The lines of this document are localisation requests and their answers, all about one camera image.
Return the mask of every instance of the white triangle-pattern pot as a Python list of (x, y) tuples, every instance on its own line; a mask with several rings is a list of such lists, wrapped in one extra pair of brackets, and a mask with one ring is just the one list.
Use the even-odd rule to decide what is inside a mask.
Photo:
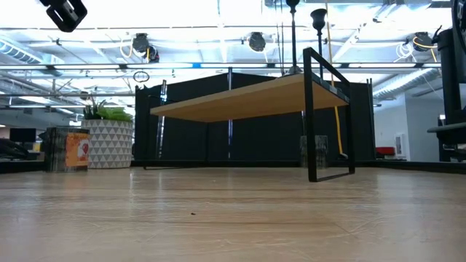
[(84, 120), (90, 131), (89, 168), (127, 168), (131, 165), (133, 123), (114, 120)]

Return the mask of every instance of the wooden floor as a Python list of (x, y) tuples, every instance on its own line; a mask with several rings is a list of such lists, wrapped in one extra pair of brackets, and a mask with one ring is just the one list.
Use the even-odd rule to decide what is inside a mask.
[(0, 175), (0, 261), (465, 261), (466, 176), (359, 169)]

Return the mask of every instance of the computer monitor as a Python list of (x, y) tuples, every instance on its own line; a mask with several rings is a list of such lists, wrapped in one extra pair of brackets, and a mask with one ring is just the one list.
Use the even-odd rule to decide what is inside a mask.
[(9, 139), (13, 142), (36, 142), (35, 128), (10, 128)]

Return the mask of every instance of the orange sign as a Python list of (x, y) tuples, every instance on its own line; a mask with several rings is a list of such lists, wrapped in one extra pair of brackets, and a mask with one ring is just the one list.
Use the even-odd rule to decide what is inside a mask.
[(69, 133), (66, 136), (66, 166), (87, 166), (89, 158), (89, 135)]

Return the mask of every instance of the potted plant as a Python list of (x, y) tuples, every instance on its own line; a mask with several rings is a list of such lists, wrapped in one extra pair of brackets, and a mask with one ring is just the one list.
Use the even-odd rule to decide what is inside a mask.
[(104, 107), (106, 102), (84, 109), (82, 128), (90, 131), (89, 168), (126, 168), (131, 165), (133, 116), (123, 108)]

